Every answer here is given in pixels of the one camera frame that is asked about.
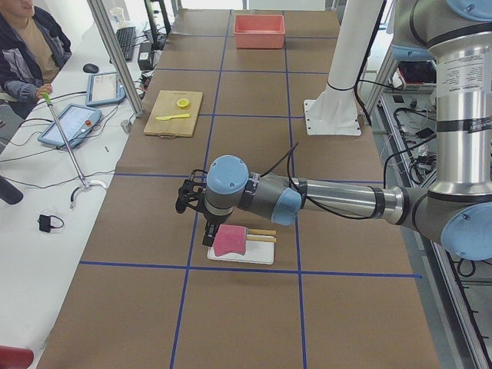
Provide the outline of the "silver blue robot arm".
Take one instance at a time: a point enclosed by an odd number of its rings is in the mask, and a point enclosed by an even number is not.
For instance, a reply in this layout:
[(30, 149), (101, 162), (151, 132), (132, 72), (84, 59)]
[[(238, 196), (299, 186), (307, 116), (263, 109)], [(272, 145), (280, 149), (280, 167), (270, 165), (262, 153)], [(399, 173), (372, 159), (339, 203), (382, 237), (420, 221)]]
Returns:
[(471, 261), (491, 256), (491, 3), (399, 1), (396, 56), (437, 62), (437, 177), (428, 188), (381, 189), (259, 175), (235, 156), (215, 159), (203, 204), (203, 242), (212, 245), (240, 208), (289, 225), (303, 208), (352, 219), (383, 218)]

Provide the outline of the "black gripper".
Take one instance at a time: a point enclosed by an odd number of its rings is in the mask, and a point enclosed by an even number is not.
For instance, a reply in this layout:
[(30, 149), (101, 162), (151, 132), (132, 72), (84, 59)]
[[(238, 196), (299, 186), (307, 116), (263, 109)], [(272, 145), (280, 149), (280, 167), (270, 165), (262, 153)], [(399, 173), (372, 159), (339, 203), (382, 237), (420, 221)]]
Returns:
[(231, 213), (227, 214), (214, 214), (207, 211), (205, 218), (207, 223), (204, 228), (204, 236), (202, 238), (202, 244), (207, 247), (211, 247), (214, 243), (215, 236), (221, 224), (225, 223), (230, 217)]

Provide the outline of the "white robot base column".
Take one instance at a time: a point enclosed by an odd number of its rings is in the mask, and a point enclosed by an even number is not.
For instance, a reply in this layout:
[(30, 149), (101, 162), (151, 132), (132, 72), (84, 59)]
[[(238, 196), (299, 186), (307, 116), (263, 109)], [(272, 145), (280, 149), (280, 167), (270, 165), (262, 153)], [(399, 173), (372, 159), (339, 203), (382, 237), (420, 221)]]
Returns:
[(326, 88), (316, 99), (304, 101), (309, 135), (361, 135), (355, 97), (357, 80), (385, 6), (385, 1), (346, 2)]

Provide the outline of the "person's hand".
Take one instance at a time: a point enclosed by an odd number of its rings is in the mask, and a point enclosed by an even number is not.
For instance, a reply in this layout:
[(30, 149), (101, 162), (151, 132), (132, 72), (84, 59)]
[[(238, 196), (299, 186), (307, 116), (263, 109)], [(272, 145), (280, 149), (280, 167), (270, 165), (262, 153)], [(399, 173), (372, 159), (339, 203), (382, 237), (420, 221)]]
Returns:
[(37, 100), (44, 98), (44, 95), (50, 95), (52, 93), (52, 85), (45, 84), (39, 87), (35, 92), (35, 97)]

